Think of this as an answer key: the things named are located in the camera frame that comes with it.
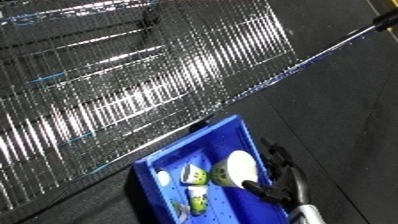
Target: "blue plastic basket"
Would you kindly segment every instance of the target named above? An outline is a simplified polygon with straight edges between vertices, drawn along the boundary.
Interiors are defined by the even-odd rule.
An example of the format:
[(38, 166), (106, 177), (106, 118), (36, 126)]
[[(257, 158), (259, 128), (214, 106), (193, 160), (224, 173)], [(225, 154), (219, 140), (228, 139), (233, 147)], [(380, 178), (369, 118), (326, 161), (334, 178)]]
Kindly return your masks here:
[[(180, 182), (180, 173), (187, 163), (207, 171), (235, 150), (251, 154), (259, 170), (260, 182), (269, 184), (258, 152), (249, 132), (237, 115), (192, 133), (134, 163), (141, 185), (159, 223), (180, 223), (172, 201), (188, 205), (187, 187)], [(167, 171), (172, 180), (161, 187), (156, 170)], [(208, 183), (208, 209), (200, 216), (189, 216), (184, 223), (206, 224), (285, 224), (286, 214), (280, 206), (267, 204), (249, 192)]]

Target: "gray floor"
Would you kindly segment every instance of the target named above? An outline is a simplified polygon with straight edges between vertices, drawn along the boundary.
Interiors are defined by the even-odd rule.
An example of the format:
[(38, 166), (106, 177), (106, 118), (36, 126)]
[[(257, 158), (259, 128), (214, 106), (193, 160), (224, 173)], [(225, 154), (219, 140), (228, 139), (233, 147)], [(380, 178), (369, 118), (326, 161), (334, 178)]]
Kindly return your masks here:
[[(375, 16), (364, 0), (271, 5), (300, 58)], [(268, 136), (288, 149), (308, 175), (313, 203), (327, 223), (396, 223), (397, 52), (390, 34), (374, 35), (223, 115), (241, 114), (255, 140)], [(153, 223), (141, 197), (126, 196), (128, 174), (107, 178), (32, 223)]]

